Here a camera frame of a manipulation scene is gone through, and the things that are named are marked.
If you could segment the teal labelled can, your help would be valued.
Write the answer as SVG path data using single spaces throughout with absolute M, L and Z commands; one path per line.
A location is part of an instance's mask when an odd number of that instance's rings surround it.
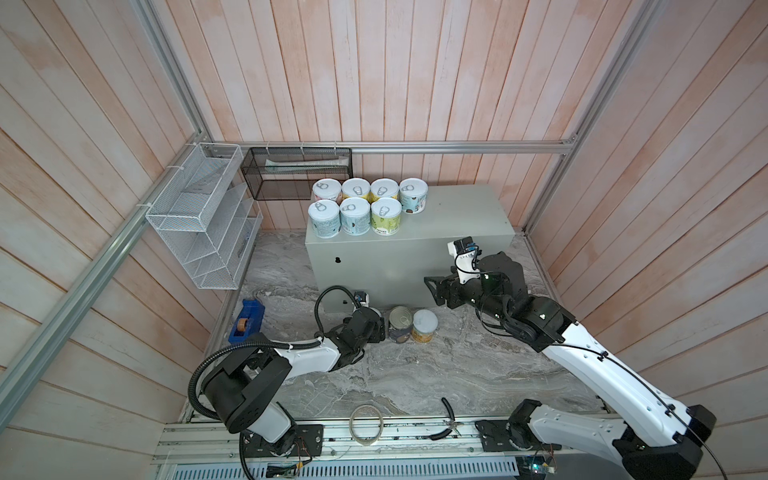
M 340 233 L 340 207 L 335 201 L 315 201 L 308 207 L 308 214 L 310 226 L 318 238 L 333 238 Z

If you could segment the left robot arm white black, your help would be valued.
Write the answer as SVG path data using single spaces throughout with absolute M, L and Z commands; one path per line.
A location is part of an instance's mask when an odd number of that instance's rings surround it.
M 320 307 L 334 291 L 346 295 L 352 311 L 326 329 Z M 193 410 L 221 422 L 232 434 L 258 436 L 283 454 L 297 436 L 295 420 L 274 400 L 284 382 L 351 366 L 362 360 L 367 345 L 384 341 L 388 334 L 387 321 L 369 306 L 368 296 L 340 285 L 319 294 L 313 315 L 317 333 L 309 341 L 277 342 L 255 333 L 204 359 L 188 383 Z

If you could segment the blue can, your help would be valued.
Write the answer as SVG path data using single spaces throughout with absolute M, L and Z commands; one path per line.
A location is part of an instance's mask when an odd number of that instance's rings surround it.
M 370 230 L 370 204 L 361 197 L 350 197 L 340 205 L 342 230 L 351 236 L 361 236 Z

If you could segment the yellow labelled can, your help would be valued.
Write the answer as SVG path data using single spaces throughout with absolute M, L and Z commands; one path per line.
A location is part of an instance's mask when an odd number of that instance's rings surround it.
M 349 178 L 342 183 L 342 198 L 362 198 L 371 202 L 371 184 L 363 178 Z

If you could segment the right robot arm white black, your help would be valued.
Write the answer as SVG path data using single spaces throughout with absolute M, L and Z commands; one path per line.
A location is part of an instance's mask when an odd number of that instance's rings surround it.
M 480 433 L 518 451 L 560 445 L 612 461 L 634 479 L 690 479 L 711 451 L 715 415 L 687 406 L 649 384 L 605 349 L 555 300 L 529 293 L 522 266 L 505 253 L 453 256 L 451 273 L 427 277 L 439 306 L 467 305 L 488 330 L 512 337 L 560 364 L 618 414 L 597 418 L 523 400 L 505 423 L 479 421 Z

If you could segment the pink labelled can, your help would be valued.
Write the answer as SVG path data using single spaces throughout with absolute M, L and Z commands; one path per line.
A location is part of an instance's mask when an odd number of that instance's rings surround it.
M 339 204 L 342 201 L 342 184 L 332 178 L 317 180 L 312 186 L 312 195 L 315 201 L 329 200 Z

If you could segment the green can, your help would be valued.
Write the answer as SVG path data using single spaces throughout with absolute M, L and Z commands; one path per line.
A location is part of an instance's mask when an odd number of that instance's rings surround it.
M 401 224 L 402 205 L 394 198 L 380 198 L 371 205 L 371 225 L 382 236 L 395 235 Z

